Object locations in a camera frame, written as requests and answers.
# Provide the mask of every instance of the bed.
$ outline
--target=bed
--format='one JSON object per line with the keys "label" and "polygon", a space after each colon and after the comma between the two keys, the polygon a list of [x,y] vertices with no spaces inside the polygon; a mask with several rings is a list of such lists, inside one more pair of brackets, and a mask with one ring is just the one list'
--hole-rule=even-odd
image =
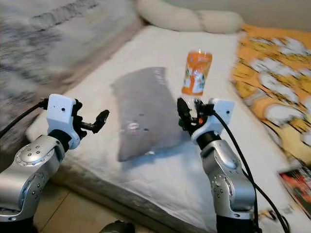
{"label": "bed", "polygon": [[[103,109],[109,109],[111,115],[98,134],[89,133],[77,149],[68,151],[53,180],[157,232],[215,232],[210,185],[202,169],[197,145],[186,142],[162,153],[122,163],[117,161],[120,116],[110,87],[127,73],[146,67],[166,67],[166,81],[173,97],[177,98],[188,51],[203,49],[213,54],[203,101],[217,97],[235,102],[229,126],[256,182],[286,216],[293,232],[308,232],[311,223],[302,212],[295,208],[290,213],[283,211],[291,199],[277,179],[276,172],[286,169],[288,162],[228,81],[237,59],[238,41],[237,33],[188,33],[145,27],[109,61],[65,93],[83,103],[79,113],[85,121],[92,122]],[[42,113],[27,130],[27,136],[34,140],[46,130],[45,113]],[[222,138],[232,146],[225,133]],[[259,209],[267,207],[268,203],[259,196]],[[264,232],[277,232],[279,226],[276,223],[271,228],[263,223],[262,227]]]}

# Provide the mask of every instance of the white pillow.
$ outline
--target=white pillow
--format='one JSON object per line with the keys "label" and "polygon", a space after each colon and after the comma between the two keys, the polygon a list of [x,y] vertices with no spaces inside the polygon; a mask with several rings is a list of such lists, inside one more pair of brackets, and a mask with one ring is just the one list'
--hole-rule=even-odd
{"label": "white pillow", "polygon": [[175,31],[234,33],[243,24],[242,17],[234,12],[193,11],[162,0],[137,0],[137,9],[151,24]]}

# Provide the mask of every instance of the orange soda can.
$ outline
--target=orange soda can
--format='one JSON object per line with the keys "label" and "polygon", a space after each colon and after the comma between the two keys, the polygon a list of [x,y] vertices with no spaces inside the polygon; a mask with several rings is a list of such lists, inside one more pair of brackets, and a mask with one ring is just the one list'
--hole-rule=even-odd
{"label": "orange soda can", "polygon": [[187,57],[186,74],[181,92],[190,96],[201,96],[213,56],[210,53],[190,51]]}

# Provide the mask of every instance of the floor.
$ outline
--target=floor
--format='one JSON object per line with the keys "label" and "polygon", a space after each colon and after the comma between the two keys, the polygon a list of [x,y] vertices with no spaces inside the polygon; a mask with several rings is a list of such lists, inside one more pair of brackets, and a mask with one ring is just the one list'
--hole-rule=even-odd
{"label": "floor", "polygon": [[[40,233],[99,233],[115,220],[126,221],[126,218],[53,183],[44,189],[34,218]],[[154,233],[135,226],[136,233]]]}

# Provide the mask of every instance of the white bed sheet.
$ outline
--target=white bed sheet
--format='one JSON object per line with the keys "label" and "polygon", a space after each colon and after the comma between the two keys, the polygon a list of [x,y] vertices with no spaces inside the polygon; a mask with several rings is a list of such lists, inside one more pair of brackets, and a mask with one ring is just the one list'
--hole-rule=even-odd
{"label": "white bed sheet", "polygon": [[[66,93],[83,103],[79,115],[83,116],[84,121],[93,122],[103,109],[111,112],[104,128],[96,135],[88,133],[77,149],[67,153],[66,160],[79,162],[101,179],[140,195],[174,217],[198,228],[215,231],[209,181],[202,169],[196,145],[189,142],[166,154],[117,162],[120,124],[116,99],[110,87],[117,78],[129,72],[145,67],[166,67],[166,79],[173,96],[177,98],[188,51],[202,49],[213,54],[203,100],[213,97],[235,101],[229,126],[253,176],[278,207],[287,206],[291,199],[276,175],[278,170],[288,167],[287,161],[229,82],[237,45],[237,34],[181,33],[154,26],[143,29],[109,61]],[[27,135],[31,140],[46,133],[45,116],[45,113],[41,114],[28,129]],[[225,133],[222,138],[230,142]],[[259,208],[268,206],[259,196]],[[311,229],[310,221],[300,211],[286,217],[295,233],[306,233]]]}

